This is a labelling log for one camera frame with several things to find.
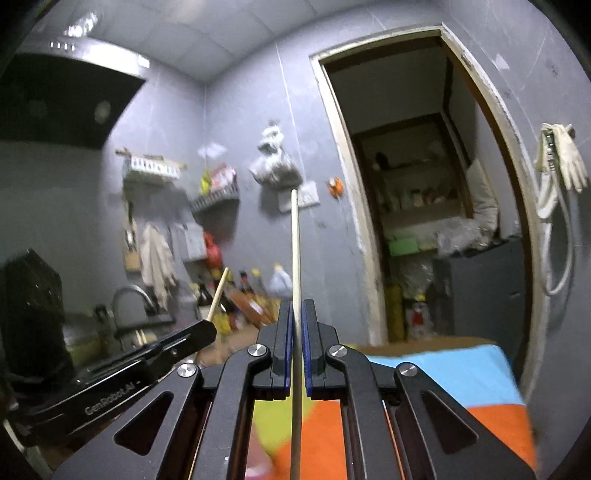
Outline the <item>bamboo chopstick paired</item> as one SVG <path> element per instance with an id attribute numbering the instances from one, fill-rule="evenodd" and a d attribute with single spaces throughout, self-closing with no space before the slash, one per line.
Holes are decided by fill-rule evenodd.
<path id="1" fill-rule="evenodd" d="M 213 293 L 211 298 L 205 295 L 204 285 L 199 287 L 199 299 L 197 302 L 197 311 L 201 320 L 211 323 L 216 330 L 216 337 L 211 345 L 204 348 L 197 354 L 197 363 L 201 367 L 214 366 L 221 364 L 228 356 L 226 350 L 225 337 L 228 336 L 229 324 L 228 314 L 221 306 L 221 285 L 222 273 L 219 268 L 211 270 L 211 287 Z"/>
<path id="2" fill-rule="evenodd" d="M 301 425 L 303 425 L 304 360 L 301 347 L 301 236 L 297 189 L 290 192 L 291 270 L 293 270 L 294 348 L 291 376 L 290 480 L 301 478 Z"/>

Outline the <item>kitchen faucet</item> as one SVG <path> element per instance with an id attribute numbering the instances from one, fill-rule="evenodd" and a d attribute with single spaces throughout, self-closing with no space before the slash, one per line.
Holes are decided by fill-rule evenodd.
<path id="1" fill-rule="evenodd" d="M 168 313 L 161 313 L 152 297 L 136 284 L 115 291 L 110 316 L 117 340 L 140 330 L 166 329 L 175 322 Z"/>

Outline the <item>large oil jug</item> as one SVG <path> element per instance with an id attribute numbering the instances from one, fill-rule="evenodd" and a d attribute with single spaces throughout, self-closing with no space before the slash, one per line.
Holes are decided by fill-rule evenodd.
<path id="1" fill-rule="evenodd" d="M 293 280 L 280 264 L 274 264 L 267 292 L 273 299 L 290 300 L 293 296 Z"/>

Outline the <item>dark soy sauce bottle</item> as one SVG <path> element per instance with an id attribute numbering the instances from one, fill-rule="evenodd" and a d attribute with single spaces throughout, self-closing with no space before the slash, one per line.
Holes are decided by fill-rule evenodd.
<path id="1" fill-rule="evenodd" d="M 252 285 L 249 282 L 249 274 L 245 270 L 239 271 L 239 279 L 240 279 L 240 291 L 245 294 L 249 299 L 256 298 L 256 292 L 254 292 Z"/>

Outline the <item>hanging beige towel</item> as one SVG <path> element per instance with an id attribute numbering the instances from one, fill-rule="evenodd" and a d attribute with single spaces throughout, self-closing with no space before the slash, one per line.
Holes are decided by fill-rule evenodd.
<path id="1" fill-rule="evenodd" d="M 164 235 L 151 222 L 144 226 L 139 256 L 142 282 L 153 291 L 158 307 L 167 311 L 170 290 L 176 286 L 174 259 Z"/>

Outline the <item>multicolour striped cloth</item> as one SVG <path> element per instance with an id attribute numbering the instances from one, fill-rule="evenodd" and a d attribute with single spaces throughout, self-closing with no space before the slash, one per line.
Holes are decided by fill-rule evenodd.
<path id="1" fill-rule="evenodd" d="M 444 338 L 329 359 L 303 397 L 304 479 L 533 479 L 532 427 L 502 349 Z"/>

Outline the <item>dark grey cabinet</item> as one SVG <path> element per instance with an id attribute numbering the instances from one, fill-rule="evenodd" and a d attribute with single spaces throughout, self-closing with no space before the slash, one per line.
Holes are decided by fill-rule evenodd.
<path id="1" fill-rule="evenodd" d="M 440 335 L 491 340 L 513 362 L 524 338 L 526 284 L 522 240 L 433 260 L 427 291 Z"/>

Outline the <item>hanging plastic bag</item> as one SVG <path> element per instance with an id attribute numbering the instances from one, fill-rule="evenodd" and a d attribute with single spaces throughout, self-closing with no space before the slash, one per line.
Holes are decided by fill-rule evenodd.
<path id="1" fill-rule="evenodd" d="M 257 143 L 259 157 L 249 166 L 249 172 L 257 184 L 274 190 L 295 188 L 301 185 L 303 177 L 290 154 L 283 148 L 284 135 L 280 125 L 270 121 L 263 129 Z"/>

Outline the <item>black range hood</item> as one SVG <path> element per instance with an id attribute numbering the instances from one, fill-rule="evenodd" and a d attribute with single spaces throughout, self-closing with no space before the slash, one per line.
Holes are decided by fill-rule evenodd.
<path id="1" fill-rule="evenodd" d="M 92 38 L 33 36 L 1 76 L 1 139 L 103 147 L 150 61 Z"/>

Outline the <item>wall spice rack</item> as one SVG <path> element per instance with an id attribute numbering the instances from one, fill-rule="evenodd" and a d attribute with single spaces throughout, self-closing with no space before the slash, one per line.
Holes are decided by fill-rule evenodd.
<path id="1" fill-rule="evenodd" d="M 238 199 L 238 174 L 232 167 L 221 164 L 205 170 L 200 178 L 198 195 L 190 201 L 190 210 L 193 214 L 200 214 L 223 202 Z"/>

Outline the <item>white gloves on wall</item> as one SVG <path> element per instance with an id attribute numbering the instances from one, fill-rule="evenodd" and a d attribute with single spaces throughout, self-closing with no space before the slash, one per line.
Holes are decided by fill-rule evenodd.
<path id="1" fill-rule="evenodd" d="M 551 219 L 561 186 L 581 193 L 589 183 L 585 163 L 570 129 L 562 124 L 541 125 L 535 170 L 540 174 L 537 213 L 542 221 Z"/>

